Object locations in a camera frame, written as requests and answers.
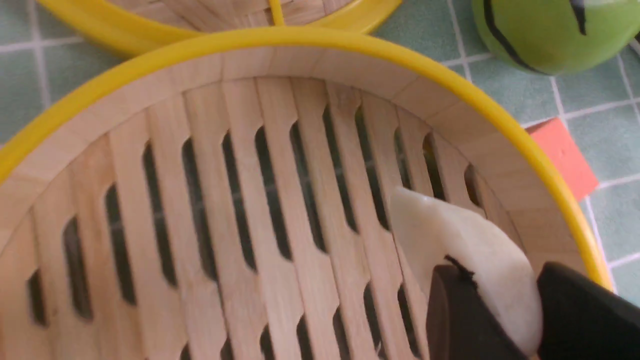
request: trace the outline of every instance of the orange object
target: orange object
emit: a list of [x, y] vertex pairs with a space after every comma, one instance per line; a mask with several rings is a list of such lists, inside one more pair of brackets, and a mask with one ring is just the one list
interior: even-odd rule
[[598, 179], [559, 118], [529, 127], [527, 132], [562, 174], [577, 201], [595, 190]]

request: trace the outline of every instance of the steamer basket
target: steamer basket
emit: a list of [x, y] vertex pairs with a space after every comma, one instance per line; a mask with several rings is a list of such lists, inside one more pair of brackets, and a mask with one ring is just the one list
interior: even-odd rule
[[0, 164], [9, 360], [427, 359], [427, 302], [388, 230], [395, 186], [486, 216], [536, 270], [560, 261], [611, 287], [518, 124], [362, 35], [172, 45], [60, 101]]
[[62, 21], [127, 57], [223, 30], [270, 25], [370, 33], [401, 0], [38, 0]]

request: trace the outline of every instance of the green ball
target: green ball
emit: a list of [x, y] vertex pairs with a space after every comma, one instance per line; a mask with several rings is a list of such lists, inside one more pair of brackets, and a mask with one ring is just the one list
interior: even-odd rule
[[640, 0], [473, 0], [473, 9], [493, 54], [539, 74], [594, 67], [640, 31]]

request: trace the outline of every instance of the black stripe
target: black stripe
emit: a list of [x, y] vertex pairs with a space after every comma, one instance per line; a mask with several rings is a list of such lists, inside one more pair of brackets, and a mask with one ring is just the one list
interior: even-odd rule
[[584, 13], [584, 0], [569, 0], [575, 20], [578, 22], [580, 34], [587, 35], [587, 17]]
[[507, 52], [507, 54], [509, 54], [509, 57], [516, 64], [520, 65], [521, 67], [529, 71], [537, 72], [538, 74], [547, 75], [540, 70], [534, 69], [529, 64], [524, 62], [524, 60], [521, 59], [518, 53], [516, 52], [516, 49], [514, 49], [511, 43], [509, 43], [509, 40], [507, 40], [507, 38], [504, 36], [504, 34], [502, 34], [500, 29], [498, 29], [498, 27], [495, 25], [495, 18], [493, 17], [493, 6], [491, 1], [492, 0], [484, 0], [484, 21], [486, 22], [486, 25], [489, 28], [489, 31], [491, 31], [491, 35], [493, 35], [493, 37], [496, 40], [498, 40], [500, 45], [502, 45], [502, 47]]

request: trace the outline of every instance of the yellow rim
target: yellow rim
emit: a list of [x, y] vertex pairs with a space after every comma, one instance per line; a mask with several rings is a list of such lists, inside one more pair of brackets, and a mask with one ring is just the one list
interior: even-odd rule
[[307, 45], [354, 51], [411, 69], [449, 89], [490, 121], [535, 169], [575, 238], [589, 276], [612, 289], [605, 261], [580, 207], [556, 168], [531, 137], [480, 89], [441, 64], [404, 47], [373, 37], [316, 28], [274, 27], [212, 34], [174, 44], [130, 60], [89, 81], [46, 110], [0, 149], [0, 183], [62, 124], [135, 79], [159, 69], [211, 53], [257, 46]]
[[[202, 36], [144, 19], [106, 0], [38, 0], [62, 21], [91, 41], [125, 57], [135, 57], [175, 42]], [[269, 0], [276, 25], [284, 25], [279, 0]], [[370, 33], [401, 4], [401, 0], [354, 0], [309, 26]]]

